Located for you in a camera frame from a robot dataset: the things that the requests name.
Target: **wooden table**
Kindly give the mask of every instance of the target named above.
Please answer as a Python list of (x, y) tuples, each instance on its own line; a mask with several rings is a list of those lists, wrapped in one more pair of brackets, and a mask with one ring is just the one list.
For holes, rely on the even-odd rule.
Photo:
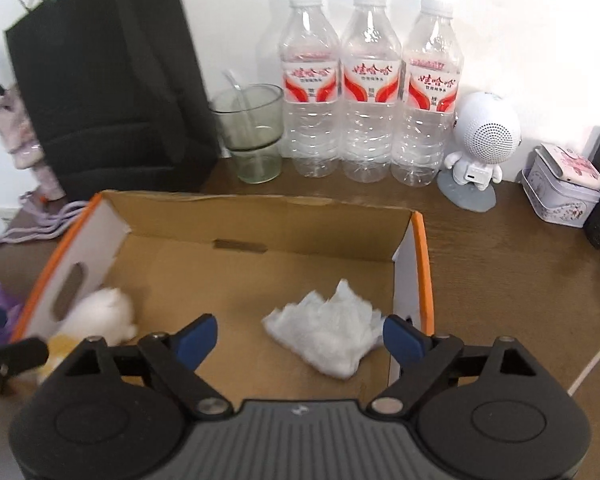
[[(303, 178), (286, 160), (280, 177), (249, 186), (221, 160), (203, 192), (325, 196), (419, 210), (427, 230), (439, 332), (468, 344), (514, 335), (565, 388), (600, 348), (600, 252), (580, 229), (536, 217), (517, 184), (498, 184), (496, 207), (476, 214), (454, 206), (435, 184), (411, 188), (391, 177), (359, 184), (340, 171)], [(52, 247), (48, 242), (0, 248), (0, 279), (9, 290), (25, 294)], [(600, 364), (575, 397), (593, 431), (578, 478), (600, 480)]]

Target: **gray ribbed panel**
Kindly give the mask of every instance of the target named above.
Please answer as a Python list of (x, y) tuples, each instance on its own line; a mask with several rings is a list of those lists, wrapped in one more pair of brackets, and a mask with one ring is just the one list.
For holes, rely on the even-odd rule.
[(245, 403), (231, 420), (196, 426), (147, 480), (449, 480), (407, 429), (355, 402)]

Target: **water bottle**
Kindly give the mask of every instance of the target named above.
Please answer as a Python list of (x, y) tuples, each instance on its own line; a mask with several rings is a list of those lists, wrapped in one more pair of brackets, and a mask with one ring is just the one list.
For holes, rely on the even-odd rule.
[(454, 124), (464, 57), (451, 27), (453, 8), (421, 0), (404, 46), (404, 113), (396, 128), (391, 172), (409, 186), (426, 186), (440, 169)]
[(353, 0), (356, 7), (343, 35), (344, 173), (376, 182), (389, 172), (392, 119), (400, 83), (400, 41), (384, 10), (386, 0)]
[(285, 132), (298, 173), (325, 176), (338, 166), (338, 35), (322, 13), (322, 0), (289, 3), (279, 46)]

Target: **white stuffed animal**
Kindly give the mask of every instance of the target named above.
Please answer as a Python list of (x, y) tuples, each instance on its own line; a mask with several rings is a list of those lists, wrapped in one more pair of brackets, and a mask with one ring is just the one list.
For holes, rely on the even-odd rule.
[(102, 336), (109, 346), (138, 334), (129, 297), (118, 288), (102, 288), (80, 301), (65, 318), (58, 332), (46, 342), (49, 359), (38, 371), (42, 382), (84, 338)]

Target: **open box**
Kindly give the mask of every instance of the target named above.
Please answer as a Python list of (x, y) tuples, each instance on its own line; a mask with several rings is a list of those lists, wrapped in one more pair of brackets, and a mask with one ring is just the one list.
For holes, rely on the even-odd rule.
[(433, 332), (417, 212), (323, 198), (107, 191), (60, 243), (13, 339), (54, 334), (69, 282), (71, 304), (103, 285), (117, 286), (134, 302), (139, 336), (177, 332), (207, 312), (216, 316), (218, 344), (197, 373), (234, 406), (245, 398), (367, 402), (398, 377), (384, 348), (341, 381), (278, 345), (261, 324), (311, 290), (331, 297), (341, 278), (384, 315), (410, 317)]

